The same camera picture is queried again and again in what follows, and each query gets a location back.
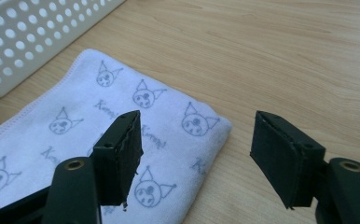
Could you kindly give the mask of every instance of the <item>towel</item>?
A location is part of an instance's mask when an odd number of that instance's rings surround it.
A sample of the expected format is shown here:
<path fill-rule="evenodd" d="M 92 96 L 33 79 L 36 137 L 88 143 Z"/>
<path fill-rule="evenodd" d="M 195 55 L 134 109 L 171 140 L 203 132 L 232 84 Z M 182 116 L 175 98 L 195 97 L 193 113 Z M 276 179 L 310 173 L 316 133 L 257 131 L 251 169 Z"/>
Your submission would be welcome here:
<path fill-rule="evenodd" d="M 94 49 L 51 90 L 0 126 L 0 207 L 50 185 L 55 167 L 89 156 L 117 116 L 141 112 L 145 154 L 126 212 L 103 206 L 103 223 L 181 223 L 231 123 L 205 103 Z"/>

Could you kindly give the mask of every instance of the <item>white towel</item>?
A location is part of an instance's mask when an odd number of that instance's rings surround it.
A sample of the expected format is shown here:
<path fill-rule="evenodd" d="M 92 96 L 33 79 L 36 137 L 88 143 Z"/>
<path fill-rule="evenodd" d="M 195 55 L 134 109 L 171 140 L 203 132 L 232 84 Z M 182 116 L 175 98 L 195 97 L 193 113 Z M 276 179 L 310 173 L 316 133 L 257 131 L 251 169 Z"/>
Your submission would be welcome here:
<path fill-rule="evenodd" d="M 42 189 L 58 163 L 89 156 L 123 113 L 140 110 L 145 154 L 128 211 L 104 223 L 181 223 L 226 142 L 230 122 L 207 104 L 87 49 L 55 87 L 0 126 L 0 207 Z"/>

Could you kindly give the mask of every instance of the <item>table surface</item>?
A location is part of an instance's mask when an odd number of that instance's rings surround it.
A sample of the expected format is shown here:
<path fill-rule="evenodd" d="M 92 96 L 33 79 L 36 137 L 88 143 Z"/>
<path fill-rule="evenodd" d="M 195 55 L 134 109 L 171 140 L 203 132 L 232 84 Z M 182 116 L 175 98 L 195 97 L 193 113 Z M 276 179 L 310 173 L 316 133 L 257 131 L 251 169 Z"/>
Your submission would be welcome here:
<path fill-rule="evenodd" d="M 315 223 L 250 158 L 255 113 L 360 161 L 360 1 L 128 0 L 0 98 L 0 124 L 97 49 L 208 103 L 233 129 L 184 223 Z"/>

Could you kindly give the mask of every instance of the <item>white plastic basket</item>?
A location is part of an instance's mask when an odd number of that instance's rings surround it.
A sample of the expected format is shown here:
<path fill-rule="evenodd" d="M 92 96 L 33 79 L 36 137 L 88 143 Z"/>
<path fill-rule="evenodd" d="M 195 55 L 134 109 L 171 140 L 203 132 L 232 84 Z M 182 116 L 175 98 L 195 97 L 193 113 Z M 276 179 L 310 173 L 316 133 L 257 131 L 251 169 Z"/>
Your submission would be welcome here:
<path fill-rule="evenodd" d="M 125 0 L 0 0 L 0 97 Z"/>

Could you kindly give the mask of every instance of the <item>wooden table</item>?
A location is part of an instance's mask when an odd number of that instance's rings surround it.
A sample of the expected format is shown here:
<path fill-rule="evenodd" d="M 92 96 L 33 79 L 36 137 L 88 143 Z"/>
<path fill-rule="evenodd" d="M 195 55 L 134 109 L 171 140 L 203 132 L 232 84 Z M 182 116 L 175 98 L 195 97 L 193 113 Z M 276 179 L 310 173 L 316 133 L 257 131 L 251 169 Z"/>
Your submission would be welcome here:
<path fill-rule="evenodd" d="M 185 223 L 315 223 L 285 210 L 250 158 L 255 113 L 360 161 L 360 1 L 128 0 L 7 96 L 0 124 L 98 49 L 208 103 L 233 130 Z"/>

